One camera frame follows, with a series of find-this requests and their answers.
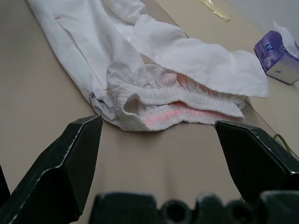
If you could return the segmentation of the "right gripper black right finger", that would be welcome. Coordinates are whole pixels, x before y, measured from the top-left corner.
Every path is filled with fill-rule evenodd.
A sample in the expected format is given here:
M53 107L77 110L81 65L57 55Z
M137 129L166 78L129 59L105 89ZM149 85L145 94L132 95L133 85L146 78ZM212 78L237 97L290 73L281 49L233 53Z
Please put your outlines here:
M222 120L214 127L230 175L246 202L254 203L268 190L299 191L299 160L266 131Z

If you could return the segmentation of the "clear yellowish tape strip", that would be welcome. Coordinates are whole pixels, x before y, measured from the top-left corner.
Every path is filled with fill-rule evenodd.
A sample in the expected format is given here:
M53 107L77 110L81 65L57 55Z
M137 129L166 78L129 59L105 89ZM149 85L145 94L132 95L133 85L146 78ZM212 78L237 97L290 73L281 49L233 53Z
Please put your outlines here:
M211 0L199 0L205 7L207 7L212 13L222 19L224 22L231 21L231 18Z

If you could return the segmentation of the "white cloth garment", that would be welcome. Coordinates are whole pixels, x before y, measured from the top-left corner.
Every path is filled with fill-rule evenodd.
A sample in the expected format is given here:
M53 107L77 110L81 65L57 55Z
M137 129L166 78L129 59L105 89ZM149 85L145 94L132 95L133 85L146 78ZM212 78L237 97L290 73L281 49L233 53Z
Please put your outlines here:
M57 59L103 119L123 131L244 121L269 94L255 55L189 38L141 0L27 0Z

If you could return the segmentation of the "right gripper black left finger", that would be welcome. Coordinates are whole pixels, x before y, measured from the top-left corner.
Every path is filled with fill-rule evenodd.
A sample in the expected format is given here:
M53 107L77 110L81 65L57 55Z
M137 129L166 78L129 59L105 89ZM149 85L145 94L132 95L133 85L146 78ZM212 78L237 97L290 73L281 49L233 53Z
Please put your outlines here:
M102 117L70 123L0 209L0 224L70 224L79 220L95 173Z

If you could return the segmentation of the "purple tissue box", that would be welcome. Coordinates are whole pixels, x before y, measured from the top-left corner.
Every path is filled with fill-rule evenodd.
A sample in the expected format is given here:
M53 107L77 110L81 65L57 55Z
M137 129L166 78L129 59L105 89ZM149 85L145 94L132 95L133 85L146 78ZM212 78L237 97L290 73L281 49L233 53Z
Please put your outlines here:
M254 46L266 75L285 84L299 81L299 45L290 31L273 22L271 30Z

